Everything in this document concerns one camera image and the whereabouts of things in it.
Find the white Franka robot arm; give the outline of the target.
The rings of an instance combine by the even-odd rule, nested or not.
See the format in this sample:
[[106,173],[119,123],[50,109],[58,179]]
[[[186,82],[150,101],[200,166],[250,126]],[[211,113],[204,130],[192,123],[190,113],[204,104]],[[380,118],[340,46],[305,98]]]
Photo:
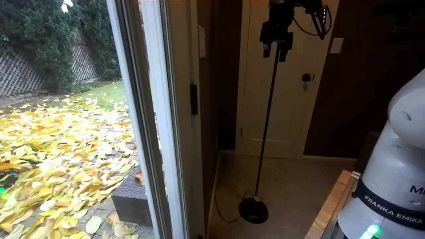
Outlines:
[[425,69],[392,97],[337,224],[345,239],[425,239]]

